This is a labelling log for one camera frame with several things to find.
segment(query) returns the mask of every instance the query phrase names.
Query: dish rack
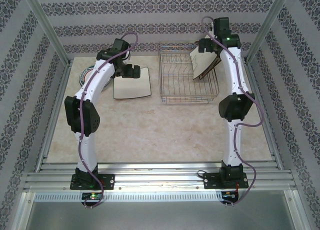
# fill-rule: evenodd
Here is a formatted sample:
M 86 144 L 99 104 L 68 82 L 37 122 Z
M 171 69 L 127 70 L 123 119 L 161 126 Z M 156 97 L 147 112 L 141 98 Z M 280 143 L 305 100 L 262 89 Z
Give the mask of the dish rack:
M 196 42 L 160 42 L 159 86 L 162 102 L 209 103 L 219 94 L 216 71 L 213 68 L 205 77 L 194 78 L 189 53 Z

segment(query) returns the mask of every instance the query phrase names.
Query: robotic arm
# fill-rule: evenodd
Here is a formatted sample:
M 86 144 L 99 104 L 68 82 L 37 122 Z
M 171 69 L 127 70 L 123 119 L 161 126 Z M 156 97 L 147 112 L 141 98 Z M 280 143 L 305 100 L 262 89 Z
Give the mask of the robotic arm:
M 132 64 L 123 63 L 134 45 L 130 47 L 126 41 L 116 38 L 112 48 L 101 50 L 97 54 L 97 61 L 88 81 L 75 96 L 67 96 L 64 100 L 67 123 L 74 132 L 79 152 L 77 168 L 71 179 L 72 190 L 113 189 L 113 185 L 108 183 L 113 183 L 115 176 L 98 174 L 95 132 L 99 127 L 100 117 L 95 106 L 110 78 L 140 78 L 139 66 L 132 68 Z
M 212 32 L 206 30 L 203 23 L 205 18 L 212 20 Z M 245 83 L 244 72 L 241 65 L 241 43 L 237 34 L 231 34 L 229 18 L 221 17 L 213 19 L 205 16 L 202 19 L 202 26 L 210 38 L 203 38 L 199 41 L 199 53 L 215 52 L 224 66 L 226 72 L 229 96 L 219 103 L 219 114 L 225 119 L 226 129 L 226 150 L 222 160 L 222 167 L 219 173 L 207 173 L 199 175 L 204 180 L 205 189 L 237 189 L 248 188 L 240 200 L 227 198 L 228 203 L 239 203 L 252 188 L 257 172 L 253 166 L 241 158 L 241 130 L 242 126 L 258 127 L 264 121 L 264 114 L 261 106 L 255 100 L 255 95 L 249 93 Z M 250 125 L 243 123 L 252 104 L 255 103 L 261 112 L 261 120 L 258 124 Z M 249 186 L 247 175 L 244 173 L 243 164 L 253 169 L 254 178 Z

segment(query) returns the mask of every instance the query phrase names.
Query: white robotic arm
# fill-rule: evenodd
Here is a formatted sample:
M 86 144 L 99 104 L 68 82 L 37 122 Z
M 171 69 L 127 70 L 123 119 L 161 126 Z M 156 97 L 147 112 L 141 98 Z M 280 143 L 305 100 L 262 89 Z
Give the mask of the white robotic arm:
M 140 78 L 140 67 L 124 64 L 133 46 L 122 39 L 116 38 L 112 48 L 101 50 L 88 80 L 75 94 L 64 100 L 67 123 L 75 134 L 78 142 L 79 161 L 75 174 L 72 175 L 70 189 L 97 190 L 113 189 L 113 174 L 98 174 L 98 163 L 95 152 L 95 132 L 100 124 L 100 117 L 95 108 L 105 84 L 114 77 Z
M 86 88 L 87 84 L 89 83 L 89 80 L 91 77 L 94 76 L 92 81 L 90 82 L 90 85 L 88 86 L 86 90 L 86 95 L 84 96 L 83 101 L 90 101 L 94 106 L 97 105 L 98 97 L 101 94 L 102 89 L 104 88 L 105 84 L 109 81 L 110 78 L 112 78 L 115 74 L 115 66 L 113 64 L 107 63 L 104 65 L 100 70 L 98 68 L 104 63 L 106 60 L 97 60 L 94 65 L 94 69 L 91 72 L 91 75 L 89 76 L 88 80 L 85 82 L 85 84 L 82 86 L 82 88 L 75 94 L 75 97 L 80 100 L 82 97 L 82 94 L 84 92 L 84 89 Z M 77 140 L 77 143 L 79 144 L 80 132 L 74 133 L 75 138 Z M 84 136 L 81 141 L 81 154 L 83 159 L 85 159 L 85 164 L 89 168 L 89 170 L 92 172 L 96 166 L 97 166 L 97 157 L 96 157 L 96 151 L 95 151 L 95 133 L 92 132 L 89 136 Z M 83 162 L 81 159 L 79 159 L 77 168 L 83 172 L 87 172 Z
M 242 82 L 243 90 L 248 92 L 241 64 L 241 49 L 237 47 L 230 47 L 228 49 L 239 62 L 240 81 Z M 239 86 L 237 70 L 233 59 L 226 50 L 221 51 L 220 58 L 225 69 L 228 93 L 237 95 L 243 94 Z M 228 121 L 227 119 L 224 120 L 226 130 L 226 150 L 224 151 L 223 162 L 227 166 L 239 166 L 242 163 L 235 152 L 234 146 L 235 129 L 241 122 L 243 122 L 241 119 L 233 119 L 231 121 Z M 238 132 L 236 135 L 236 149 L 239 154 L 241 154 L 241 129 L 242 125 L 239 125 L 237 127 Z

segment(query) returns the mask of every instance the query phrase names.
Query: metal floor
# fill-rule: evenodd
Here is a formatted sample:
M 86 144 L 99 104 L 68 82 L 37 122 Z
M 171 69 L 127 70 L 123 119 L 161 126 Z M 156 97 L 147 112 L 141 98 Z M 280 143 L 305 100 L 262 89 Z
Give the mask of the metal floor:
M 34 202 L 28 230 L 291 230 L 283 191 L 253 191 L 235 207 L 219 201 Z

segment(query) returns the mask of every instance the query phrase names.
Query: black mounting plate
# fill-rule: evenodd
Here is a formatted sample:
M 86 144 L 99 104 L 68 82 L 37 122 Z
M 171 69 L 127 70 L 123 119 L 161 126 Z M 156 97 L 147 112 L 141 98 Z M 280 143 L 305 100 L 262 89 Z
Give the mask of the black mounting plate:
M 243 173 L 241 179 L 237 181 L 221 181 L 219 172 L 205 172 L 203 173 L 204 189 L 236 189 L 237 183 L 239 189 L 247 189 L 249 187 L 247 175 Z
M 71 178 L 71 183 L 70 183 L 70 189 L 71 190 L 101 190 L 100 185 L 92 185 L 92 186 L 85 186 L 81 185 L 77 181 L 77 175 L 73 174 Z M 115 187 L 115 175 L 114 174 L 98 174 L 98 179 L 103 185 L 104 190 L 113 190 Z

